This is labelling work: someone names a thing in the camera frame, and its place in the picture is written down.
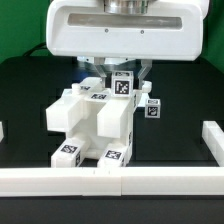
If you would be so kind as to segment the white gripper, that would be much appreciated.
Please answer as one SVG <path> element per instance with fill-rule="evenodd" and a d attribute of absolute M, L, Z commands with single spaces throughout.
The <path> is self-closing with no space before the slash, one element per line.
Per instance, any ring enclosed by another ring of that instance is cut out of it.
<path fill-rule="evenodd" d="M 134 88 L 142 89 L 151 60 L 193 60 L 202 51 L 210 0 L 54 0 L 46 44 L 59 56 L 95 57 L 105 85 L 104 58 L 137 59 Z"/>

